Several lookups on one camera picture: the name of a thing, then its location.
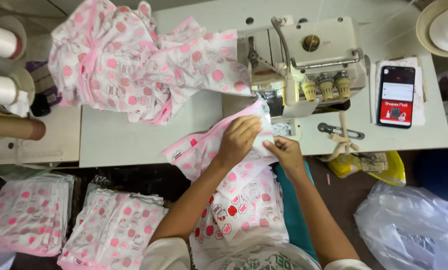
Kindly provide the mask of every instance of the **metal tool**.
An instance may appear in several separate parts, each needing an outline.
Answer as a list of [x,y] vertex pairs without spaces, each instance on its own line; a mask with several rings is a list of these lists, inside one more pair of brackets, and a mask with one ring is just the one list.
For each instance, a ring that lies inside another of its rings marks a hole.
[[[343,132],[343,128],[339,127],[339,126],[332,126],[332,125],[328,125],[326,123],[320,123],[317,125],[317,129],[320,132],[326,132],[329,134],[337,134],[341,137],[344,137],[344,132]],[[351,139],[357,139],[357,140],[362,140],[364,139],[366,136],[364,133],[359,132],[359,131],[354,131],[354,130],[347,130],[347,137],[351,138]]]

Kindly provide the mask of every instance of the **human arm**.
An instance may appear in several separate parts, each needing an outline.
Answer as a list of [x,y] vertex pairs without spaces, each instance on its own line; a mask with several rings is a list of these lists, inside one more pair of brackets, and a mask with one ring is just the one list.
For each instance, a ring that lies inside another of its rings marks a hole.
[[254,139],[262,131],[260,119],[248,115],[232,121],[222,136],[215,158],[162,219],[149,244],[169,237],[180,237],[185,241],[189,239],[216,188],[250,152]]
[[359,260],[354,247],[335,222],[307,175],[299,142],[276,136],[274,144],[266,141],[264,146],[279,159],[287,178],[294,186],[312,245],[322,268],[330,262],[341,259]]

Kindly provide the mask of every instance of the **hand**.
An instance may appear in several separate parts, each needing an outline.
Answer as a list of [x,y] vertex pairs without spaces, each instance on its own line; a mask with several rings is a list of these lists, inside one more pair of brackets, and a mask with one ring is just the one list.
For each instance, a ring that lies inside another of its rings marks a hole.
[[306,174],[299,142],[282,136],[275,136],[274,144],[265,140],[263,145],[277,157],[289,180],[297,180],[300,174]]
[[252,149],[257,134],[263,130],[260,116],[247,115],[234,119],[222,136],[219,152],[213,160],[231,170]]

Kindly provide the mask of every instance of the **beige strap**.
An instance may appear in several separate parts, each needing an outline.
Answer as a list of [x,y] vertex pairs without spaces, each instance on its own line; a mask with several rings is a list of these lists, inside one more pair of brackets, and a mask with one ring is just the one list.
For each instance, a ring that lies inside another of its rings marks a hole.
[[347,127],[346,127],[346,117],[344,115],[344,111],[339,111],[339,119],[341,120],[341,126],[344,137],[341,137],[339,134],[333,133],[332,140],[334,142],[339,143],[337,147],[334,149],[334,152],[331,155],[323,156],[320,158],[323,162],[328,162],[335,159],[341,153],[342,149],[345,148],[345,154],[349,155],[351,153],[349,147],[351,147],[354,151],[359,151],[360,148],[357,144],[353,143],[349,137],[347,137]]

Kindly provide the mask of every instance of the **floor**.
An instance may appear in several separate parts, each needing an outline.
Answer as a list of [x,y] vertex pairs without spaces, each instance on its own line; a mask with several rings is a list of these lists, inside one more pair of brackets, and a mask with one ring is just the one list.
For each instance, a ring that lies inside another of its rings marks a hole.
[[[417,151],[400,152],[401,159],[406,167],[407,183],[410,186],[416,185],[412,176],[412,164],[416,153]],[[374,270],[384,269],[359,237],[353,218],[353,213],[359,204],[365,200],[377,179],[361,171],[345,179],[340,179],[327,168],[326,164],[319,160],[309,157],[307,162],[309,163],[315,185],[324,202],[337,224],[339,224],[347,238],[351,241],[361,260]],[[183,178],[183,175],[176,167],[172,167],[169,164],[75,169],[72,171],[66,170],[65,172],[78,175],[82,179],[82,194],[85,194],[87,183],[95,175],[105,175],[110,178],[113,181],[113,187],[116,189],[139,192],[141,194],[158,193],[171,201],[177,200],[182,191],[189,186],[189,181]],[[327,182],[327,174],[330,175],[330,185]],[[4,181],[0,180],[0,187],[2,185],[4,185]],[[35,266],[48,270],[60,269],[56,265],[55,257],[37,258],[26,254],[18,254],[12,269],[35,269]]]

